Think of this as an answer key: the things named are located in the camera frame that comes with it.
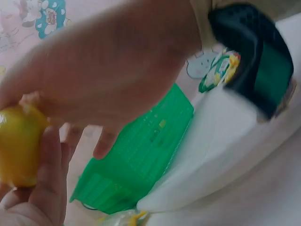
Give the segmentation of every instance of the lemon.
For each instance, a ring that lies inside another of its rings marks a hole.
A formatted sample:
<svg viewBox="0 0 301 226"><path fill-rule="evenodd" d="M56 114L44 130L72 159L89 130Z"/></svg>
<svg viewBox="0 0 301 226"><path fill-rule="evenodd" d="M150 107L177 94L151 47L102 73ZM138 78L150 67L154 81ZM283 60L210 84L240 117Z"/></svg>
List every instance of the lemon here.
<svg viewBox="0 0 301 226"><path fill-rule="evenodd" d="M15 187L36 184L40 138L47 118L30 105L0 111L0 180Z"/></svg>

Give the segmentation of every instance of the cartoon print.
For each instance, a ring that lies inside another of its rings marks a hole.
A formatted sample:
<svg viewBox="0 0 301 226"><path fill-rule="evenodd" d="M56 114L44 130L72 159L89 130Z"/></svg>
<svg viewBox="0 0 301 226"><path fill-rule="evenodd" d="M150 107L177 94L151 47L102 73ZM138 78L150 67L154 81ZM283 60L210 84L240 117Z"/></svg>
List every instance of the cartoon print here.
<svg viewBox="0 0 301 226"><path fill-rule="evenodd" d="M6 72L5 66L0 66L0 77L4 76L5 72Z"/></svg>
<svg viewBox="0 0 301 226"><path fill-rule="evenodd" d="M22 26L35 26L41 39L71 24L66 18L65 0L20 0L15 5L19 8Z"/></svg>
<svg viewBox="0 0 301 226"><path fill-rule="evenodd" d="M200 52L187 60L187 74L192 79L202 79L209 72L213 60L217 57L218 52L213 50Z"/></svg>
<svg viewBox="0 0 301 226"><path fill-rule="evenodd" d="M20 3L14 1L15 6L19 9L19 15L23 27L32 27L37 18L41 18L42 0L20 0Z"/></svg>
<svg viewBox="0 0 301 226"><path fill-rule="evenodd" d="M36 29L41 39L56 29L64 27L66 3L64 0L44 0L41 4L42 17L36 21Z"/></svg>

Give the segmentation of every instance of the finger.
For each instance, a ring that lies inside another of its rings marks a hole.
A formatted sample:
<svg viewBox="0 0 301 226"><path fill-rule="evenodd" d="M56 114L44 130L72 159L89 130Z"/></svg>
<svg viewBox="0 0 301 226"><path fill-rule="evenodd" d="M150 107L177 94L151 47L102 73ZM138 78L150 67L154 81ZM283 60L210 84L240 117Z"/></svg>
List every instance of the finger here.
<svg viewBox="0 0 301 226"><path fill-rule="evenodd" d="M40 145L40 167L37 185L29 197L29 203L39 208L57 225L60 220L62 197L62 151L58 130L46 128Z"/></svg>
<svg viewBox="0 0 301 226"><path fill-rule="evenodd" d="M102 159L108 154L108 152L113 147L119 135L119 132L119 129L109 129L107 127L103 128L100 138L93 152L94 158Z"/></svg>
<svg viewBox="0 0 301 226"><path fill-rule="evenodd" d="M18 188L8 192L0 202L0 208L8 210L17 204L27 202L31 192L31 188Z"/></svg>
<svg viewBox="0 0 301 226"><path fill-rule="evenodd" d="M67 143L72 150L72 156L75 152L77 145L79 144L80 138L83 134L85 127L69 125L67 129L67 136L65 139L65 143Z"/></svg>
<svg viewBox="0 0 301 226"><path fill-rule="evenodd" d="M24 94L39 90L42 81L41 64L34 52L15 64L0 83L0 109L18 103Z"/></svg>
<svg viewBox="0 0 301 226"><path fill-rule="evenodd" d="M11 187L7 184L0 182L0 201L11 190Z"/></svg>
<svg viewBox="0 0 301 226"><path fill-rule="evenodd" d="M62 202L59 225L63 225L66 217L67 206L67 174L69 170L69 162L71 160L71 149L66 143L61 144L62 148Z"/></svg>

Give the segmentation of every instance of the green plastic basket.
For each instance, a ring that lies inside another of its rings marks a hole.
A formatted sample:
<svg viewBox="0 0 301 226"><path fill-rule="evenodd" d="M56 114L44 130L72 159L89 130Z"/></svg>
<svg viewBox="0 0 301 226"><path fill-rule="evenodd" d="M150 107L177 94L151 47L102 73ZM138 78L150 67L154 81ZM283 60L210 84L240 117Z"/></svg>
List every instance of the green plastic basket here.
<svg viewBox="0 0 301 226"><path fill-rule="evenodd" d="M167 170L192 116L192 105L175 84L122 130L103 160L90 161L70 201L107 214L134 208Z"/></svg>

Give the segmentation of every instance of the black object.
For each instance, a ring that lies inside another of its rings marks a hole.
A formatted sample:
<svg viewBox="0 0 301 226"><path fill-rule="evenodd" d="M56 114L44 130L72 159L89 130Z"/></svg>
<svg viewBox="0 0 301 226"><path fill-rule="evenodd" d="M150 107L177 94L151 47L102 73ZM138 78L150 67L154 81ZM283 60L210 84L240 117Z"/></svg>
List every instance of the black object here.
<svg viewBox="0 0 301 226"><path fill-rule="evenodd" d="M293 74L288 47L275 24L250 4L233 4L208 14L216 39L241 55L225 85L255 104L271 119Z"/></svg>

